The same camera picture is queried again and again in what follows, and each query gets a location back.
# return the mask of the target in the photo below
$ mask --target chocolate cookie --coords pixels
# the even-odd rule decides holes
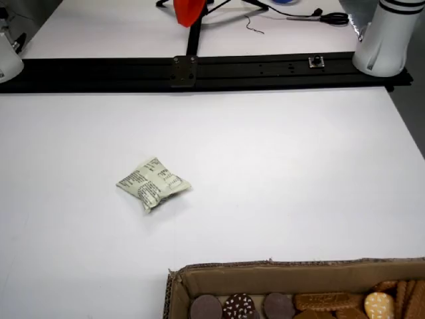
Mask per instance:
[[[294,319],[335,319],[330,312],[318,312],[314,310],[306,310],[298,314]]]
[[[354,308],[338,310],[335,315],[337,319],[367,319],[366,314]]]
[[[358,303],[359,299],[357,295],[346,294],[344,292],[297,294],[295,296],[295,306],[298,310],[336,311],[355,308]]]
[[[255,305],[247,294],[234,294],[228,297],[223,306],[223,319],[245,319],[255,316]]]
[[[210,294],[196,298],[191,306],[191,319],[221,319],[221,314],[220,301]]]
[[[268,319],[292,319],[295,315],[292,301],[277,292],[269,294],[264,299],[263,311]]]

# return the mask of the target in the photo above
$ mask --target black cable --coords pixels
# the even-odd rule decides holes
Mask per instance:
[[[35,21],[34,19],[32,19],[32,18],[30,18],[30,17],[27,17],[27,16],[25,16],[25,15],[21,15],[21,14],[19,14],[18,12],[16,12],[15,10],[13,10],[12,8],[8,7],[8,6],[6,5],[6,3],[2,2],[2,0],[0,0],[0,3],[4,6],[4,8],[6,8],[6,9],[8,9],[8,10],[12,11],[12,12],[13,12],[16,16],[21,17],[21,18],[24,18],[24,19],[31,20],[31,21]]]
[[[267,6],[267,8],[269,8],[269,9],[271,9],[271,10],[273,10],[273,11],[275,11],[275,12],[277,12],[277,13],[281,14],[281,15],[285,15],[285,16],[287,16],[287,17],[297,17],[297,18],[308,18],[308,17],[311,17],[311,15],[292,15],[292,14],[290,14],[290,13],[281,12],[281,11],[279,11],[279,10],[277,10],[277,9],[273,8],[271,5],[266,5],[266,4],[265,4],[265,6]]]
[[[246,24],[246,28],[247,28],[248,30],[251,30],[251,31],[254,31],[254,32],[257,32],[257,33],[261,33],[262,35],[264,34],[264,32],[263,32],[263,31],[260,31],[260,30],[257,30],[257,29],[254,29],[254,28],[251,28],[251,27],[250,27],[250,24],[251,24],[251,19],[250,19],[250,17],[249,17],[248,15],[245,15],[245,17],[248,19],[248,23]]]

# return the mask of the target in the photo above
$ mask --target cable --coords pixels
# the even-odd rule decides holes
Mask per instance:
[[[250,19],[250,17],[249,17],[248,15],[245,15],[245,17],[248,19],[248,23],[246,24],[246,28],[247,28],[248,30],[251,30],[251,31],[254,31],[254,32],[257,32],[257,33],[261,33],[262,35],[264,34],[264,32],[263,32],[263,31],[256,30],[256,29],[254,29],[254,28],[250,28],[250,27],[249,27],[249,25],[251,24],[251,19]]]
[[[319,16],[319,15],[321,15],[321,14],[322,14],[322,12],[323,12],[320,8],[318,8],[318,9],[316,9],[316,10],[314,11],[314,13],[313,13],[312,15],[292,15],[292,14],[290,14],[290,13],[281,12],[281,11],[279,11],[279,10],[277,10],[277,9],[273,8],[271,5],[266,5],[266,4],[265,4],[265,6],[267,6],[267,8],[269,8],[269,9],[271,9],[271,10],[273,10],[273,11],[275,11],[275,12],[277,12],[277,13],[281,14],[281,15],[285,15],[285,16],[287,16],[287,17],[308,18],[308,17],[311,17],[311,16]]]
[[[27,16],[25,16],[25,15],[21,15],[21,14],[19,14],[18,12],[16,12],[15,10],[13,10],[12,8],[8,7],[8,6],[6,5],[6,3],[4,3],[2,0],[0,0],[0,3],[4,6],[4,8],[6,8],[6,9],[8,9],[8,10],[12,11],[12,12],[13,12],[16,16],[21,17],[21,18],[24,18],[24,19],[28,19],[28,20],[31,20],[31,21],[34,21],[34,22],[35,22],[35,20],[34,20],[34,19],[32,19],[32,18],[30,18],[30,17],[27,17]]]

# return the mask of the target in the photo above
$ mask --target crumpled paper packet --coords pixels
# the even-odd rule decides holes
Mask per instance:
[[[191,187],[189,182],[166,169],[157,158],[142,163],[116,185],[140,199],[147,213],[168,197]]]

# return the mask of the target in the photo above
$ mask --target white table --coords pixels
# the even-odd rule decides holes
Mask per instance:
[[[26,57],[184,54],[188,30],[120,3],[66,0]],[[199,54],[355,46],[349,27],[245,25],[207,27]],[[193,190],[146,215],[115,183],[149,156]],[[384,88],[3,95],[0,164],[2,319],[160,318],[167,269],[191,263],[425,255],[425,163]]]

